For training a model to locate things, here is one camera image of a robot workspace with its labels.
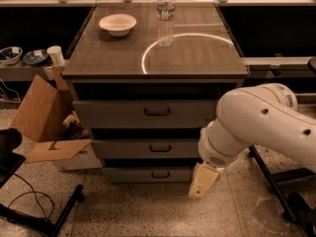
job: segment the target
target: terrazzo floor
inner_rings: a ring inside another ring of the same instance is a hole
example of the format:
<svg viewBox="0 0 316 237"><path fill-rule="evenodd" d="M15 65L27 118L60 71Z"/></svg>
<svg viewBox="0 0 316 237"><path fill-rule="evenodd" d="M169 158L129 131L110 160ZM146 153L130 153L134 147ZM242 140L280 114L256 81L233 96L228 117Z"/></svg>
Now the terrazzo floor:
<svg viewBox="0 0 316 237"><path fill-rule="evenodd" d="M300 110L316 116L316 105ZM0 128L10 126L16 107L0 110ZM34 143L24 137L15 152L27 155ZM298 167L292 160L258 147L271 172ZM63 225L60 237L111 236L215 236L215 237L298 237L294 224L283 220L282 206L254 159L245 150L219 175L201 200L188 197L190 183L110 184L101 169L59 172L51 162L24 163L16 174L36 191L54 201L51 221L55 222L78 184L84 187L84 201L77 202ZM300 192L310 206L316 205L316 178L310 177L280 185L285 194ZM13 176L0 190L6 206L30 188ZM38 195L46 214L49 200ZM17 199L11 208L42 217L32 194ZM0 218L1 237L38 237L39 233Z"/></svg>

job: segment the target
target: plastic water bottle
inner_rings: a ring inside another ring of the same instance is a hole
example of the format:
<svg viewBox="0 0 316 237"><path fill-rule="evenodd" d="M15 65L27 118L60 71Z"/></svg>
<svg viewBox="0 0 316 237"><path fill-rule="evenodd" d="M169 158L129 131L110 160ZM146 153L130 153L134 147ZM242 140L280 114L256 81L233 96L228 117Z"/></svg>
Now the plastic water bottle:
<svg viewBox="0 0 316 237"><path fill-rule="evenodd" d="M175 0L157 0L157 43L170 46L174 40Z"/></svg>

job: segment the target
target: black cable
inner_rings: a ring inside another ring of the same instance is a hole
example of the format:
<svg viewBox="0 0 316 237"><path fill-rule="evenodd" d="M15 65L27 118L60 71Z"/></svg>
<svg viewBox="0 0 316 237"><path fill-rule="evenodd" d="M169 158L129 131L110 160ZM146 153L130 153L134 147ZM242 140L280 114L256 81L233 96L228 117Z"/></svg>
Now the black cable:
<svg viewBox="0 0 316 237"><path fill-rule="evenodd" d="M7 170L6 168L4 168L4 167L1 166L1 165L0 165L0 168L3 169L3 170L5 170L6 172L10 173L9 170ZM35 195L36 202L37 202L37 204L39 205L39 207L40 207L40 209L41 209L41 211L42 211L42 214L43 214L43 216L44 216L44 219L46 219L46 220L49 221L49 218L51 217L51 215L52 215L52 213L53 213L53 209L54 209L54 202L53 202L53 200L51 199L51 197L50 197L49 195L47 195L47 194L44 194L44 193L41 193L41 192L36 192L36 191L34 190L33 186L32 186L27 180L25 180L23 177L21 177L21 176L15 174L15 173L14 173L13 175L16 176L16 177L18 177L18 178L20 178L22 181L24 181L24 182L31 188L32 191L31 191L31 192L27 192L27 193L25 193L25 194L33 193L33 194ZM47 198L49 198L49 200L51 201L51 212L50 212L50 214L49 214L49 217L46 216L46 213L45 213L45 211L44 211L44 208L42 207L42 205L40 204L40 202L39 202L39 200L38 200L37 194L43 194L43 195L45 195ZM12 205L12 203L13 203L16 199L20 198L20 197L23 196L23 195L24 195L24 194L21 194L21 195L17 196L16 198L14 198L13 201L10 202L8 208Z"/></svg>

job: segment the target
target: black metal stand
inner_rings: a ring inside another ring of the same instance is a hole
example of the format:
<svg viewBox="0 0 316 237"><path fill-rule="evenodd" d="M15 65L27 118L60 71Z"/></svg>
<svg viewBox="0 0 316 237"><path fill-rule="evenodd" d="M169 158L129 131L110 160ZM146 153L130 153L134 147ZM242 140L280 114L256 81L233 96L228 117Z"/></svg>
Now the black metal stand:
<svg viewBox="0 0 316 237"><path fill-rule="evenodd" d="M286 182L286 181L299 179L299 178L310 177L310 176L314 176L315 174L306 168L300 168L300 169L271 174L271 172L269 171L267 165L261 158L255 146L251 146L249 149L250 149L249 156L255 158L255 160L257 161L259 167L261 168L262 172L267 178L269 184L272 186L274 192L276 193L276 196L279 202L283 206L284 213L286 213L287 217L290 217L289 218L290 221L292 221L294 224L298 224L296 215L290 208L285 195L283 194L282 190L280 189L277 183Z"/></svg>
<svg viewBox="0 0 316 237"><path fill-rule="evenodd" d="M10 159L6 165L0 170L0 188L10 179L14 172L23 164L25 157L19 154L11 153ZM6 218L11 223L17 223L28 228L34 229L45 236L56 237L64 224L68 214L76 201L82 201L84 195L82 194L83 187L78 185L74 190L68 203L60 213L57 221L53 224L45 218L34 217L18 210L10 209L0 203L0 217Z"/></svg>

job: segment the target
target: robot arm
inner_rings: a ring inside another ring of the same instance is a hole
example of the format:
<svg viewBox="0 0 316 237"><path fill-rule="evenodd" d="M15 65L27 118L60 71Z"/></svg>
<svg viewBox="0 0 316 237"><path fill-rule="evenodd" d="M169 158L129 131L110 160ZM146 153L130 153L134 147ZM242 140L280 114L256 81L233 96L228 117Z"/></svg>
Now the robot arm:
<svg viewBox="0 0 316 237"><path fill-rule="evenodd" d="M257 144L279 152L316 173L316 121L297 112L292 91L280 84L238 88L219 100L217 119L200 132L190 196L201 198L218 173Z"/></svg>

